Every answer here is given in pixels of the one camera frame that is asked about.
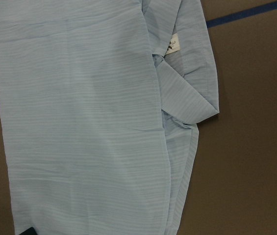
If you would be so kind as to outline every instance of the wrinkled fabric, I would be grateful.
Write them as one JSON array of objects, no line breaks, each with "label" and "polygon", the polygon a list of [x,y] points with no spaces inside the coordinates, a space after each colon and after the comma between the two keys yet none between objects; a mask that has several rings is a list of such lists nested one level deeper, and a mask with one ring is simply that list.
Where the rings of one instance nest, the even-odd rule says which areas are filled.
[{"label": "wrinkled fabric", "polygon": [[15,234],[175,235],[218,112],[199,0],[0,0]]}]

